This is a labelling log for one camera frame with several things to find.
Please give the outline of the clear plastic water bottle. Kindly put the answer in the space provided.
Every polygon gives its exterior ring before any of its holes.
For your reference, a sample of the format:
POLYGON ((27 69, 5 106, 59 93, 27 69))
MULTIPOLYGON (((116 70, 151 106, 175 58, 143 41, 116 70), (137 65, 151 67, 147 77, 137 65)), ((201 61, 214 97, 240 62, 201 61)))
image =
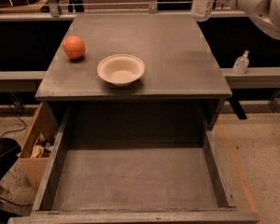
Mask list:
POLYGON ((191 16, 196 21, 207 21, 212 12, 214 0, 193 0, 191 16))

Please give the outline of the grey cabinet with top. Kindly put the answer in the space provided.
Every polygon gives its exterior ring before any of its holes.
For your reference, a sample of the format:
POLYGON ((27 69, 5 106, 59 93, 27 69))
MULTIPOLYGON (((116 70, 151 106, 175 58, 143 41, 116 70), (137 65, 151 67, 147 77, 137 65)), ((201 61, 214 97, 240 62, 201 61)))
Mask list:
POLYGON ((203 34, 189 15, 76 15, 67 32, 84 41, 82 60, 59 49, 35 98, 192 98, 204 101, 208 126, 231 96, 203 34))

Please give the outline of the open grey top drawer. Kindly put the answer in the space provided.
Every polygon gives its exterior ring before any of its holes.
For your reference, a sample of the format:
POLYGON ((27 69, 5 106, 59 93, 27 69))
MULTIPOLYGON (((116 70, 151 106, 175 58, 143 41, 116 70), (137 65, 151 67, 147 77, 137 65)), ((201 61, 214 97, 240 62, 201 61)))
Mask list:
POLYGON ((66 108, 30 216, 8 224, 257 224, 197 104, 66 108))

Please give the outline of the white paper bowl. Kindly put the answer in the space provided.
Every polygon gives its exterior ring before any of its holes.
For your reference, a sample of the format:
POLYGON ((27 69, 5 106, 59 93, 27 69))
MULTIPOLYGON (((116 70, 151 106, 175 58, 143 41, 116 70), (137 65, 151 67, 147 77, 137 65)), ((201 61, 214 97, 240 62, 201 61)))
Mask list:
POLYGON ((115 86, 127 86, 145 73, 145 64, 130 54, 116 54, 104 58, 97 66, 97 74, 103 81, 115 86))

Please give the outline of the orange fruit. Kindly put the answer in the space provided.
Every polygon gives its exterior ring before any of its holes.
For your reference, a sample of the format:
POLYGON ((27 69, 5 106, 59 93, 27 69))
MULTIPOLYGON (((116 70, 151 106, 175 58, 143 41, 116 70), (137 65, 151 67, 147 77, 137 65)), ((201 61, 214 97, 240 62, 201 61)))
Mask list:
POLYGON ((79 59, 85 54, 86 47, 80 37, 71 35, 63 41, 63 51, 70 59, 79 59))

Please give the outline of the cardboard box with scraps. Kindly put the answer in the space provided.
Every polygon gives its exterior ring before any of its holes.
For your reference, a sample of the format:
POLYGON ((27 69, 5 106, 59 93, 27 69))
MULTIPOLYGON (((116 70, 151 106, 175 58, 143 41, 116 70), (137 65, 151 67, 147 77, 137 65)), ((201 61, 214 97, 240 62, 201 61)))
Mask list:
POLYGON ((36 109, 23 141, 21 167, 33 189, 38 189, 49 160, 58 124, 47 108, 36 109))

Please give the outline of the black chair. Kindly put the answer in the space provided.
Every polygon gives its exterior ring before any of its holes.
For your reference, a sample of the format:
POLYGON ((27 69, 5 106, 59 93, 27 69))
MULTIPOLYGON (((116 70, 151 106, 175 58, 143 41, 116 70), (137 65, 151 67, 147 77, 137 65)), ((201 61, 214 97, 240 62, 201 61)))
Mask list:
POLYGON ((12 167, 21 153, 21 146, 11 138, 0 138, 0 180, 12 167))

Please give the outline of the grey metal rail bench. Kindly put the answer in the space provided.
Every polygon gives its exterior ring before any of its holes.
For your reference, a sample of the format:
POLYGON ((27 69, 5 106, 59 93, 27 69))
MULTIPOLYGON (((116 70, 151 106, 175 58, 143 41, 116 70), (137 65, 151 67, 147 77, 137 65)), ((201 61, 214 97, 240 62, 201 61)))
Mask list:
MULTIPOLYGON (((230 68, 221 71, 232 89, 280 89, 280 67, 248 68, 243 75, 230 68)), ((44 71, 0 71, 0 92, 36 91, 44 75, 44 71)))

